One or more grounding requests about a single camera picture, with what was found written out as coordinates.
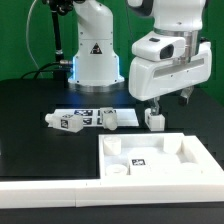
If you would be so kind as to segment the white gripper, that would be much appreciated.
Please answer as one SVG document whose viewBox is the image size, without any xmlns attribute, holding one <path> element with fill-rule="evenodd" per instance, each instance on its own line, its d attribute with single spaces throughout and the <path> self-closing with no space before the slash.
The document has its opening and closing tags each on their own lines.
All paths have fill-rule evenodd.
<svg viewBox="0 0 224 224">
<path fill-rule="evenodd" d="M 178 103 L 186 106 L 194 85 L 205 82 L 211 75 L 211 43 L 203 42 L 199 52 L 187 64 L 174 64 L 172 60 L 151 62 L 139 57 L 133 59 L 129 72 L 129 92 L 140 100 L 149 100 L 151 114 L 159 114 L 159 97 L 180 89 Z"/>
</svg>

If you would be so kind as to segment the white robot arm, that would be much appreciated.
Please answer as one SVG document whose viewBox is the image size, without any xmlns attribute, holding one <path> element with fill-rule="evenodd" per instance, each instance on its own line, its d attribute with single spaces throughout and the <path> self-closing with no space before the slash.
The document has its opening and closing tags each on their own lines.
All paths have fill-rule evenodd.
<svg viewBox="0 0 224 224">
<path fill-rule="evenodd" d="M 159 97 L 179 90 L 186 104 L 196 84 L 211 74 L 211 43 L 200 38 L 209 0 L 126 0 L 137 15 L 153 18 L 153 30 L 132 45 L 129 93 L 148 100 L 154 115 Z M 124 82 L 113 50 L 113 14 L 97 0 L 73 0 L 79 49 L 69 86 L 87 92 L 108 91 Z"/>
</svg>

